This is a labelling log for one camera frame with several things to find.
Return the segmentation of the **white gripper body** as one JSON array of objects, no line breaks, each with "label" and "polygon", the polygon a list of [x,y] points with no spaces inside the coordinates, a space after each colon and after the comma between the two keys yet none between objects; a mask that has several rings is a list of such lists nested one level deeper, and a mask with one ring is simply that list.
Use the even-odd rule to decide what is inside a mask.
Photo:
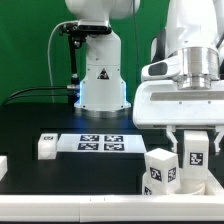
[{"label": "white gripper body", "polygon": [[224,80],[208,90],[179,90],[172,80],[143,82],[135,94],[133,122],[139,129],[224,126]]}]

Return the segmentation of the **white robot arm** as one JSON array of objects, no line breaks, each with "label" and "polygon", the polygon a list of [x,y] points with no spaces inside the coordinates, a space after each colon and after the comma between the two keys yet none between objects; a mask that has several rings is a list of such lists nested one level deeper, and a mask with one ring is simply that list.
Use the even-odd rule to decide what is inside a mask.
[{"label": "white robot arm", "polygon": [[90,116],[133,109],[141,129],[224,128],[220,78],[224,0],[169,0],[165,30],[153,40],[151,62],[141,69],[132,104],[120,75],[121,41],[110,20],[128,17],[132,0],[65,0],[87,43],[86,74],[74,107]]}]

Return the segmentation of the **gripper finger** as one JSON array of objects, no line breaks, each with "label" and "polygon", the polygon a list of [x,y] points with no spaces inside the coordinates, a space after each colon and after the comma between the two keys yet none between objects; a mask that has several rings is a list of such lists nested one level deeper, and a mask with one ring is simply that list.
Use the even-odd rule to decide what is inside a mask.
[{"label": "gripper finger", "polygon": [[215,140],[214,140],[214,146],[215,146],[215,152],[220,152],[220,142],[224,138],[224,126],[217,126],[215,128],[215,132],[217,134]]},{"label": "gripper finger", "polygon": [[178,146],[178,141],[175,137],[175,132],[176,132],[176,129],[175,129],[174,126],[167,126],[166,127],[166,136],[172,143],[172,151],[174,153],[177,152],[177,146]]}]

